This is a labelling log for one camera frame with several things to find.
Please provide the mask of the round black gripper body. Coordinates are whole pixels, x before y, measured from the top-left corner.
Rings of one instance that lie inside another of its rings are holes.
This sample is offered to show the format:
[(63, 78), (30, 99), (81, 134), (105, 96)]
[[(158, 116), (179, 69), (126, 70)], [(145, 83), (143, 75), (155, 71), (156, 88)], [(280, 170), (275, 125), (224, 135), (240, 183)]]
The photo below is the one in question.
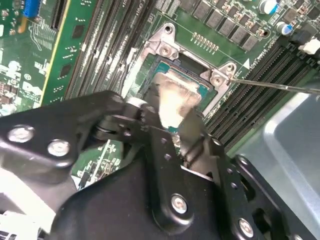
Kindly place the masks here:
[(234, 167), (209, 157), (208, 180), (180, 167), (173, 149), (134, 161), (77, 192), (53, 221), (53, 240), (219, 240), (230, 231), (224, 189)]

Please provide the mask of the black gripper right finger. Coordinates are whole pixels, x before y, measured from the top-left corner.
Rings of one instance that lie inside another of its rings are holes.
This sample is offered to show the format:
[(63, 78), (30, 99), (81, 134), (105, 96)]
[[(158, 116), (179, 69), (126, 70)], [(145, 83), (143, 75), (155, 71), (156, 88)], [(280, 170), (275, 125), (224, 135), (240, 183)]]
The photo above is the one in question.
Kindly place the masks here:
[(300, 220), (270, 184), (242, 156), (227, 156), (206, 131), (197, 110), (179, 126), (183, 165), (211, 177), (217, 186), (217, 223), (227, 240), (297, 240)]

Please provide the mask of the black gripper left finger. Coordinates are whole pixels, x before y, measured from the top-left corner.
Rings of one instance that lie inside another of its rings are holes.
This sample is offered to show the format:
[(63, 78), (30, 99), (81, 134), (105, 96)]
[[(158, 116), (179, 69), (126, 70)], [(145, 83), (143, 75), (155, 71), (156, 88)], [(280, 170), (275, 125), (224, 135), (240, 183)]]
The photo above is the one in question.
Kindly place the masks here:
[(154, 106), (135, 106), (106, 90), (2, 117), (1, 166), (20, 178), (59, 184), (80, 153), (108, 140), (124, 144), (124, 167), (143, 149), (175, 151)]

